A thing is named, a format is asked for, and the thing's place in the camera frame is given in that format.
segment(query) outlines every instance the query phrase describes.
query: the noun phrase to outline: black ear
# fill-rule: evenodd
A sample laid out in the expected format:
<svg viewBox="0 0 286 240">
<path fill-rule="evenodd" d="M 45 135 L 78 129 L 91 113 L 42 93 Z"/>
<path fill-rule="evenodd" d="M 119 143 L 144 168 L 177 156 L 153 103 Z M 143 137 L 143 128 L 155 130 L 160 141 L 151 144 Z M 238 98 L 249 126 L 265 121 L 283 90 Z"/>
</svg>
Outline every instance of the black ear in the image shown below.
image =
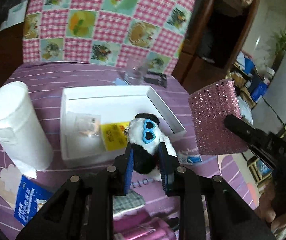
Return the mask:
<svg viewBox="0 0 286 240">
<path fill-rule="evenodd" d="M 157 126 L 160 124 L 160 120 L 154 115 L 154 114 L 137 114 L 135 118 L 144 118 L 144 119 L 150 119 L 153 122 L 156 122 Z"/>
<path fill-rule="evenodd" d="M 141 145 L 131 144 L 134 157 L 134 170 L 139 174 L 149 174 L 155 167 L 155 158 Z"/>
</svg>

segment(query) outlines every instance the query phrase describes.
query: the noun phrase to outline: purple tablecloth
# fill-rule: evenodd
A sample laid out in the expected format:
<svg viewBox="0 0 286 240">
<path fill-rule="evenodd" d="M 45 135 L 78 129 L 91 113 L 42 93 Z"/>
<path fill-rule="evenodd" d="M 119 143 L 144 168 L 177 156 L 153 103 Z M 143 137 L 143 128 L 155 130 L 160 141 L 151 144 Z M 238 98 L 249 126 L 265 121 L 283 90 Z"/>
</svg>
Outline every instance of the purple tablecloth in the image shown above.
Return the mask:
<svg viewBox="0 0 286 240">
<path fill-rule="evenodd" d="M 54 149 L 54 159 L 51 166 L 45 172 L 37 173 L 37 182 L 39 184 L 55 191 L 71 175 L 84 175 L 90 171 L 98 171 L 107 166 L 107 163 L 103 163 L 102 165 L 91 167 L 69 169 L 64 165 L 61 159 L 59 140 L 61 94 L 62 89 L 66 87 L 113 85 L 112 81 L 122 75 L 122 70 L 113 67 L 51 63 L 22 65 L 7 80 L 7 83 L 22 81 L 29 87 L 29 95 L 36 114 Z M 173 143 L 176 151 L 188 151 L 197 154 L 191 112 L 187 102 L 187 92 L 172 76 L 168 77 L 168 87 L 166 89 L 155 85 L 152 85 L 152 87 L 187 131 L 181 140 Z M 189 168 L 193 169 L 198 175 L 205 177 L 220 174 L 217 156 L 202 156 L 202 159 L 202 163 L 189 166 Z M 8 168 L 10 164 L 12 164 L 11 160 L 0 146 L 0 172 L 2 169 Z M 250 207 L 255 208 L 244 178 L 231 155 L 225 157 L 222 162 L 222 176 Z M 169 214 L 177 211 L 179 208 L 178 199 L 164 196 L 161 183 L 158 181 L 152 181 L 150 178 L 134 172 L 131 187 L 144 197 L 146 201 L 145 208 L 151 215 L 158 213 Z M 0 228 L 10 240 L 15 239 L 23 227 L 14 218 L 13 214 L 13 209 L 0 196 Z"/>
</svg>

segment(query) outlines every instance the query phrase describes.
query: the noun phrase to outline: black and white plush dog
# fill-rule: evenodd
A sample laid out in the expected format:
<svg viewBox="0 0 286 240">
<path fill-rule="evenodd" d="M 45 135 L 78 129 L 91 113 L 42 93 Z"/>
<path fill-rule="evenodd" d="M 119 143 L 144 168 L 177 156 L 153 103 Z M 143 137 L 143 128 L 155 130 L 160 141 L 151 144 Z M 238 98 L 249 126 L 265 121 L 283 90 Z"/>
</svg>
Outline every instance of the black and white plush dog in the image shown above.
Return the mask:
<svg viewBox="0 0 286 240">
<path fill-rule="evenodd" d="M 169 138 L 161 132 L 159 124 L 154 114 L 137 114 L 127 128 L 127 138 L 133 149 L 134 170 L 161 181 L 158 168 L 159 143 L 165 143 L 169 155 L 176 157 L 176 152 Z"/>
</svg>

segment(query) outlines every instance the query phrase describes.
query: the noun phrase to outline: clear glass cup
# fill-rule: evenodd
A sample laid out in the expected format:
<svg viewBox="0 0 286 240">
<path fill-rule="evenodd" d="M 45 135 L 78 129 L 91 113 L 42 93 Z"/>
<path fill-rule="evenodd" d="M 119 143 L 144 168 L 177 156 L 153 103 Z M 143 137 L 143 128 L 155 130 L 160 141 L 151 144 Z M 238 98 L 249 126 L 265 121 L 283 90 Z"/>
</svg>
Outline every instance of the clear glass cup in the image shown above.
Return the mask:
<svg viewBox="0 0 286 240">
<path fill-rule="evenodd" d="M 148 70 L 145 58 L 128 58 L 124 81 L 129 85 L 140 85 Z"/>
</svg>

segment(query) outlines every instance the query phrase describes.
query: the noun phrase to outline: yellow label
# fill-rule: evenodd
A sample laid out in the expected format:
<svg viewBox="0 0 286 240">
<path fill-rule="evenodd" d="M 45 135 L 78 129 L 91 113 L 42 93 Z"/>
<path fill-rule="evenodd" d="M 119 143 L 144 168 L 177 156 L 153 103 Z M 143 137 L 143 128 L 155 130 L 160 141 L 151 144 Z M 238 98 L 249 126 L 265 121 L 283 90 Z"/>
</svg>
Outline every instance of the yellow label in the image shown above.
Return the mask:
<svg viewBox="0 0 286 240">
<path fill-rule="evenodd" d="M 126 147 L 127 136 L 123 133 L 130 122 L 117 122 L 101 124 L 101 132 L 107 151 L 118 150 Z"/>
</svg>

